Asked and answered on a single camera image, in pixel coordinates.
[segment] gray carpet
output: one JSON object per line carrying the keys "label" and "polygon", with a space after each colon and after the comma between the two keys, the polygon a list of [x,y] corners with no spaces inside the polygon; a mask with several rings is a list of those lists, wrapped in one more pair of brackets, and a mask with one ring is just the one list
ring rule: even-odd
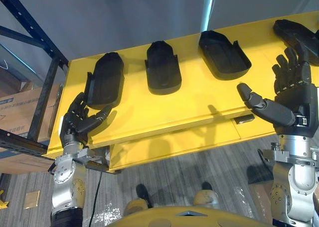
{"label": "gray carpet", "polygon": [[[220,148],[139,165],[117,175],[103,174],[93,227],[104,227],[120,218],[126,204],[135,199],[135,186],[144,183],[154,206],[191,205],[201,183],[208,181],[219,194],[221,208],[259,219],[248,183],[271,178],[257,149],[270,148],[277,136],[269,136]],[[99,172],[87,171],[83,226],[91,215]],[[6,176],[2,197],[9,208],[0,210],[1,227],[48,227],[53,181],[48,173]],[[37,208],[23,209],[25,193],[40,190]]]}

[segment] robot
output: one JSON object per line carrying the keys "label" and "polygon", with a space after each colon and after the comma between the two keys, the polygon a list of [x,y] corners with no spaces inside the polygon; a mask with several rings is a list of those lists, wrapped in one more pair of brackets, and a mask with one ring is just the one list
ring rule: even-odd
{"label": "robot", "polygon": [[[310,146],[318,125],[318,90],[311,81],[306,52],[297,56],[292,48],[277,57],[273,66],[275,101],[263,99],[248,85],[237,86],[240,97],[252,113],[273,124],[279,143],[264,150],[264,157],[275,161],[274,184],[270,193],[273,225],[278,227],[310,227],[313,225],[313,193],[318,177],[318,148]],[[85,197],[86,168],[103,170],[101,158],[85,145],[88,132],[109,115],[105,107],[88,117],[88,109],[80,93],[65,114],[60,139],[63,155],[55,160],[51,227],[81,227]],[[203,207],[160,207],[140,211],[112,224],[121,226],[269,226],[246,217]]]}

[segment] metal shelving rack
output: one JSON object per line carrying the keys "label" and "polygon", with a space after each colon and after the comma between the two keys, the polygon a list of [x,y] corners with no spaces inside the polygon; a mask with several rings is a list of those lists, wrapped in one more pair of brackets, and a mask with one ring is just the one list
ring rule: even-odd
{"label": "metal shelving rack", "polygon": [[51,92],[58,66],[64,72],[68,68],[68,60],[55,46],[43,29],[33,19],[19,0],[1,0],[4,6],[19,21],[31,37],[14,30],[0,26],[0,35],[42,48],[51,58],[48,73],[42,86],[42,91],[34,111],[27,138],[0,129],[0,147],[21,153],[42,157],[47,152],[47,146],[37,142],[44,112]]}

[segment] yellow table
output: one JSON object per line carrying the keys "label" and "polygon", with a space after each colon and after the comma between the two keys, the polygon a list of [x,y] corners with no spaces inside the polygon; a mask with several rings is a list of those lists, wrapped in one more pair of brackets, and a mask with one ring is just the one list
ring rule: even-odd
{"label": "yellow table", "polygon": [[[284,18],[300,22],[312,31],[319,28],[319,11]],[[275,95],[271,67],[286,48],[273,33],[276,19],[216,30],[231,42],[238,40],[252,63],[247,74],[230,81],[214,78],[199,56],[200,34],[167,40],[178,55],[182,76],[181,88],[169,95],[153,95],[148,90],[144,60],[149,44],[117,51],[125,64],[122,99],[107,123],[90,133],[88,145],[111,145],[110,170],[116,170],[274,133],[272,125],[259,118],[239,125],[232,118],[250,113],[237,93],[238,83],[247,83],[265,98]],[[102,55],[70,62],[47,157],[62,153],[57,134],[60,117],[74,97],[84,91],[87,72],[93,72]],[[312,78],[318,85],[318,67],[312,67]]]}

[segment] robotic hand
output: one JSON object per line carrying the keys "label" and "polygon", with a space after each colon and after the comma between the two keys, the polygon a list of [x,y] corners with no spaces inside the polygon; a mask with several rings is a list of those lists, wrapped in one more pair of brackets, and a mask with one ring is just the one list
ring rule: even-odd
{"label": "robotic hand", "polygon": [[244,83],[237,90],[248,108],[274,125],[280,143],[264,150],[264,157],[276,162],[271,191],[271,210],[275,226],[312,226],[313,192],[317,186],[315,167],[318,149],[310,147],[319,125],[318,91],[311,83],[307,54],[299,59],[292,48],[285,49],[273,66],[275,101],[263,99]]}
{"label": "robotic hand", "polygon": [[51,227],[81,227],[85,199],[86,166],[102,170],[103,165],[92,160],[98,159],[95,152],[84,148],[88,132],[99,126],[109,115],[111,107],[105,107],[96,115],[88,117],[88,108],[80,93],[64,115],[60,139],[63,155],[55,160],[57,168],[53,174]]}

